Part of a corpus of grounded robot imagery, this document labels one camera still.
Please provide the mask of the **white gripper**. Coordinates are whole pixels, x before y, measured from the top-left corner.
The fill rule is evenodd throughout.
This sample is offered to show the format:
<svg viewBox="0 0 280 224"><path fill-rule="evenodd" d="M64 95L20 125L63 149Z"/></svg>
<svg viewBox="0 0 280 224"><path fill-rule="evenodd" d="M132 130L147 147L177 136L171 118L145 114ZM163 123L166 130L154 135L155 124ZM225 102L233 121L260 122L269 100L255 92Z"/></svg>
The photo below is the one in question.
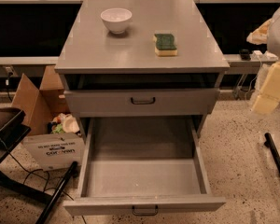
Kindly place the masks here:
<svg viewBox="0 0 280 224"><path fill-rule="evenodd" d="M271 19L266 20L259 28L251 32L246 41L251 44L261 45L267 43L268 29ZM273 63L268 68L268 73L264 79L256 100L252 104L251 110L261 115L272 113L280 103L280 61Z"/></svg>

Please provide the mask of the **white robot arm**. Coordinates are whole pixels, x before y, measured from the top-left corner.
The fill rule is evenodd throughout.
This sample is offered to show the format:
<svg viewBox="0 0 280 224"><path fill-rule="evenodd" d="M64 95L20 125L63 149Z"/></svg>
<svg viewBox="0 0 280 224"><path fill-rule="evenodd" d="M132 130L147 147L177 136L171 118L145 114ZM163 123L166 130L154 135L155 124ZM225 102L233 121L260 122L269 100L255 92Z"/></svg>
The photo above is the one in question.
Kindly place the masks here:
<svg viewBox="0 0 280 224"><path fill-rule="evenodd" d="M280 103L280 7L246 39L251 44L266 44L267 50L278 57L264 79L251 110L258 114L270 114Z"/></svg>

